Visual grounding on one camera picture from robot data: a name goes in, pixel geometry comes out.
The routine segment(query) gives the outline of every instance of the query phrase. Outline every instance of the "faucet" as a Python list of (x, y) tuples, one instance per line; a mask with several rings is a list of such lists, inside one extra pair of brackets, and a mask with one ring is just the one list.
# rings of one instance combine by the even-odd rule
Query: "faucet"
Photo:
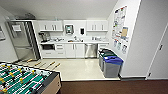
[(75, 40), (77, 40), (77, 37), (76, 37), (76, 36), (75, 36), (74, 38), (75, 38)]

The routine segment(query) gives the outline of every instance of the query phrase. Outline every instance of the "floor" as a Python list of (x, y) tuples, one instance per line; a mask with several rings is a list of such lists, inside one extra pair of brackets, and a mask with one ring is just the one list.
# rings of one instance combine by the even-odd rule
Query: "floor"
[(98, 63), (98, 59), (42, 59), (29, 63), (19, 62), (18, 64), (60, 72), (61, 81), (120, 80), (118, 77), (105, 78)]
[(168, 94), (168, 80), (63, 81), (61, 94)]

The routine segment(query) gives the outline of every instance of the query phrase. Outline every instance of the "ceiling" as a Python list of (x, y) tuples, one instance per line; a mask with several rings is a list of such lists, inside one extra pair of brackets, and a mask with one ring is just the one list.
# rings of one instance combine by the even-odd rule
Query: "ceiling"
[(13, 15), (31, 13), (37, 19), (107, 19), (117, 0), (0, 0)]

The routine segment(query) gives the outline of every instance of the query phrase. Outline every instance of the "tile floor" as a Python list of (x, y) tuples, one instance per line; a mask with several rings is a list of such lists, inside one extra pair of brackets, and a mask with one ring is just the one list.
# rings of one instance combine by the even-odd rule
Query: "tile floor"
[(120, 80), (118, 77), (105, 78), (102, 71), (100, 70), (98, 59), (42, 59), (29, 63), (19, 62), (18, 64), (35, 68), (39, 68), (41, 66), (40, 69), (45, 69), (50, 63), (54, 61), (55, 63), (49, 66), (47, 70), (60, 72), (61, 81)]

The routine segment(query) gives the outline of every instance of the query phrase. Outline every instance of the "sink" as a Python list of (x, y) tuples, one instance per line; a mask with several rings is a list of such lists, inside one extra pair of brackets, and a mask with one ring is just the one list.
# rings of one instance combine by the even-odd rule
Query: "sink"
[(68, 42), (82, 42), (81, 40), (68, 40)]

